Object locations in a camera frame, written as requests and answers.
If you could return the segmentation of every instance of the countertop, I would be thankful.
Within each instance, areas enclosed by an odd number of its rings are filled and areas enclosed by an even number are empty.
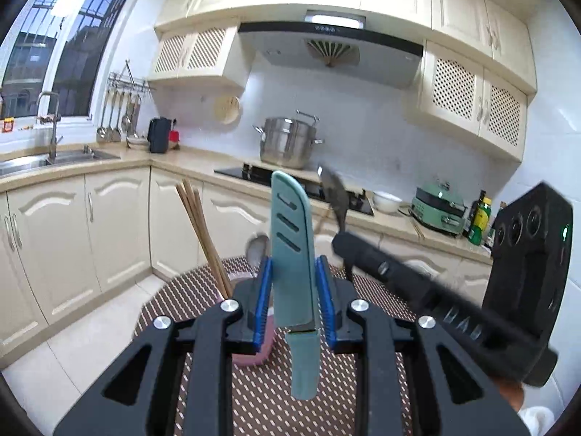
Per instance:
[[[91,163],[73,164],[67,166],[45,167],[38,170],[29,171],[17,175],[10,175],[0,179],[0,193],[8,190],[33,185],[40,182],[55,181],[76,175],[85,175],[98,172],[114,171],[121,169],[131,169],[134,167],[151,166],[156,169],[183,175],[192,179],[208,182],[229,190],[246,193],[257,198],[269,199],[269,187],[257,185],[251,182],[216,174],[214,169],[225,169],[227,167],[240,166],[242,162],[251,163],[254,166],[264,166],[272,169],[272,166],[262,163],[258,158],[236,158],[227,154],[185,148],[173,150],[167,154],[151,154],[149,152],[127,149],[124,144],[116,146],[101,147],[92,146],[94,149],[119,156],[120,159],[101,160]],[[13,157],[29,155],[28,153],[15,153]],[[315,172],[281,169],[299,178],[318,181]],[[352,190],[361,190],[356,186],[346,183],[346,187]],[[311,200],[312,212],[315,215],[325,214],[328,205],[324,202]],[[349,211],[347,224],[376,233],[386,234],[395,238],[417,243],[421,246],[430,247],[466,259],[475,260],[485,264],[492,264],[490,253],[483,247],[470,244],[464,238],[452,238],[419,225],[424,237],[420,238],[416,233],[411,221],[403,215],[387,215],[374,210],[375,216],[369,216],[354,211]]]

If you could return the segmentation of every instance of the black kettle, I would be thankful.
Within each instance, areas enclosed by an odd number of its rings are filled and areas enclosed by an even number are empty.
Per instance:
[[[165,154],[170,144],[171,120],[154,118],[149,122],[147,140],[149,151],[156,154]]]

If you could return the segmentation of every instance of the stainless steel sink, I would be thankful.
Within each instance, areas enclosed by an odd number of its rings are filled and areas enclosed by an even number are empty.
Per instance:
[[[119,157],[91,149],[65,150],[57,152],[56,158],[53,162],[48,160],[47,154],[18,157],[16,159],[0,162],[0,178],[6,177],[7,175],[15,175],[36,169],[42,169],[44,167],[94,162],[107,159],[119,159]]]

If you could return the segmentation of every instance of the faucet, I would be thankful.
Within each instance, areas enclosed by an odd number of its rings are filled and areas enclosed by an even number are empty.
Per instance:
[[[54,109],[53,114],[48,114],[46,116],[37,116],[40,124],[47,124],[52,123],[52,134],[50,136],[50,145],[48,147],[48,161],[53,163],[56,159],[56,145],[63,139],[63,136],[60,136],[59,139],[56,139],[56,123],[60,121],[60,114],[59,114],[59,101],[60,96],[58,93],[55,92],[41,92],[38,96],[38,105],[40,106],[40,100],[43,96],[47,96],[49,98],[55,97],[56,98],[56,107]]]

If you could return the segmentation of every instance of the utensil rack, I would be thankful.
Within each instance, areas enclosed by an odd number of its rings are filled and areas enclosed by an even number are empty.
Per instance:
[[[123,90],[125,92],[129,91],[133,94],[148,94],[155,90],[149,86],[147,80],[133,77],[131,68],[129,67],[129,60],[125,61],[123,70],[120,73],[109,72],[107,88]]]

